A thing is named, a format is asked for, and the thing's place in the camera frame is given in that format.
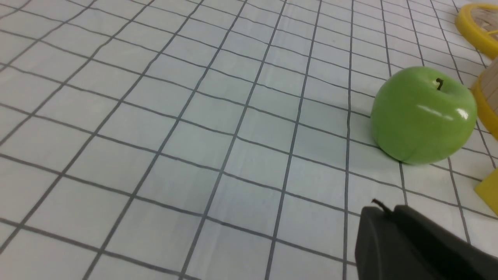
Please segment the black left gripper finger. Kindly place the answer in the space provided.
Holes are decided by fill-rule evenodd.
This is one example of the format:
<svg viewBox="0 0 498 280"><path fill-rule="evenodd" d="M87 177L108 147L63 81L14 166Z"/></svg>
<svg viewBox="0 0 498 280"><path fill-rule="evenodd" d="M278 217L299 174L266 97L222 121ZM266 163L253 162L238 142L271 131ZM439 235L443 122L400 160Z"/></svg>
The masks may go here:
<svg viewBox="0 0 498 280"><path fill-rule="evenodd" d="M407 205L363 207L354 257L360 280L496 280L497 257Z"/></svg>

